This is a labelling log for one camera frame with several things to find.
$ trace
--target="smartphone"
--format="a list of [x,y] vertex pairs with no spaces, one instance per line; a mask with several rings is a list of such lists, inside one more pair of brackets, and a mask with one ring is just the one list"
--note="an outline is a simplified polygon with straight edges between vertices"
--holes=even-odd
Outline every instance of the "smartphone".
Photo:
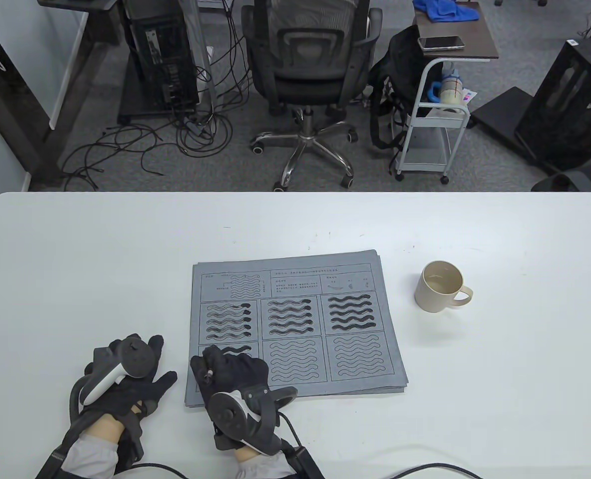
[[419,38],[421,50],[430,52],[433,50],[461,50],[464,48],[464,41],[458,36],[433,36],[430,38]]

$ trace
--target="blue cloth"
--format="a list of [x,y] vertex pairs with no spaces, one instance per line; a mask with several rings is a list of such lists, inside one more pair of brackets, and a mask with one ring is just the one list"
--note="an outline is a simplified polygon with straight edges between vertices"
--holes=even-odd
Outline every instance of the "blue cloth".
[[431,22],[469,22],[479,20],[477,10],[458,5],[455,0],[413,0],[416,9],[425,12]]

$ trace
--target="gray sleeve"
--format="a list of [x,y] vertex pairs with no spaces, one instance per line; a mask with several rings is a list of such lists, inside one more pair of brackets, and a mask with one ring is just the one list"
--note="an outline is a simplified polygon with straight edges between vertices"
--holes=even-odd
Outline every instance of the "gray sleeve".
[[240,463],[235,479],[281,479],[294,474],[295,471],[280,451],[275,456],[260,455]]
[[86,479],[111,479],[118,463],[118,445],[82,434],[69,450],[61,469]]

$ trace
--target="chair base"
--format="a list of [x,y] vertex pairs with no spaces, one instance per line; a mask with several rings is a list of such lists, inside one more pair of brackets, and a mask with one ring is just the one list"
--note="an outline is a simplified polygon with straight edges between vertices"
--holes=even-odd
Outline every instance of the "chair base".
[[311,107],[305,107],[304,110],[293,110],[293,117],[295,123],[300,125],[299,132],[263,132],[251,141],[251,149],[256,154],[263,153],[265,146],[295,146],[295,151],[293,151],[291,158],[284,166],[282,177],[273,185],[273,191],[286,191],[288,189],[297,162],[307,150],[312,150],[321,157],[330,158],[343,166],[345,176],[341,185],[346,189],[350,188],[353,185],[353,166],[341,153],[323,139],[330,135],[345,133],[349,142],[355,142],[358,139],[355,127],[350,123],[346,123],[346,121],[337,121],[316,130],[313,126],[313,110],[311,110]]

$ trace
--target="mug handle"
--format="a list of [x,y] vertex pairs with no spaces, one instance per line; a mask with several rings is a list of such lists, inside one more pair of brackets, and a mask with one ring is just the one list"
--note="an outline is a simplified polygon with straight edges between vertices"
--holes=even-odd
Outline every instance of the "mug handle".
[[467,305],[470,302],[470,300],[473,299],[473,290],[470,289],[469,287],[462,286],[459,291],[463,292],[464,294],[468,294],[468,297],[465,299],[451,299],[451,301],[450,301],[451,306]]

